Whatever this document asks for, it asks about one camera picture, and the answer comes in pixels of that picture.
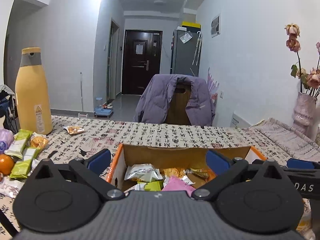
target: purple jacket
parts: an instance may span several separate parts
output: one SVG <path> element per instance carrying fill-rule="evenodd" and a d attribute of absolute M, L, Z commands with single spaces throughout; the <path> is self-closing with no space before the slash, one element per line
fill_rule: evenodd
<path fill-rule="evenodd" d="M 134 122 L 164 123 L 178 82 L 191 84 L 186 113 L 192 125 L 211 126 L 215 108 L 204 79 L 178 74 L 154 75 L 136 108 Z"/>

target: green snack package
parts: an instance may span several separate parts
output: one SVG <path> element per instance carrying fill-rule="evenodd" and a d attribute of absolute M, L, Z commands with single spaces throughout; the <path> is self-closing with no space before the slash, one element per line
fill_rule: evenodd
<path fill-rule="evenodd" d="M 32 159 L 35 158 L 38 153 L 38 148 L 26 147 L 23 151 L 23 159 L 16 162 L 9 177 L 11 179 L 27 179 L 31 169 Z"/>
<path fill-rule="evenodd" d="M 31 134 L 31 131 L 20 129 L 19 132 L 14 135 L 14 140 L 5 154 L 22 159 L 23 149 L 26 146 Z"/>
<path fill-rule="evenodd" d="M 150 182 L 147 183 L 144 186 L 144 190 L 145 191 L 161 191 L 163 188 L 163 182 L 162 181 L 154 181 L 154 182 Z"/>

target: thermos lid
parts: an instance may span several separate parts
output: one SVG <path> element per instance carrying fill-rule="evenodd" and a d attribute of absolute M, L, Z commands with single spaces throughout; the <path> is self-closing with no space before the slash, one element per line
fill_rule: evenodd
<path fill-rule="evenodd" d="M 39 47 L 30 47 L 22 49 L 22 55 L 29 53 L 40 53 L 41 49 Z"/>

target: yellow thermos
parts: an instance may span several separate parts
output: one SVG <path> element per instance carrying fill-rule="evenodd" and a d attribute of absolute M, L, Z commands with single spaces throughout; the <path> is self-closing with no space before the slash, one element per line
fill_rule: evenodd
<path fill-rule="evenodd" d="M 21 129 L 40 134 L 52 131 L 48 84 L 41 65 L 41 49 L 22 50 L 16 80 L 16 98 Z"/>

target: vase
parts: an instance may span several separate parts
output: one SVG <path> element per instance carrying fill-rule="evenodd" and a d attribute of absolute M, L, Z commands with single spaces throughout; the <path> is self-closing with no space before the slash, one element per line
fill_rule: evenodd
<path fill-rule="evenodd" d="M 293 109 L 293 127 L 307 134 L 308 127 L 313 124 L 313 115 L 317 99 L 308 94 L 298 93 L 296 105 Z"/>

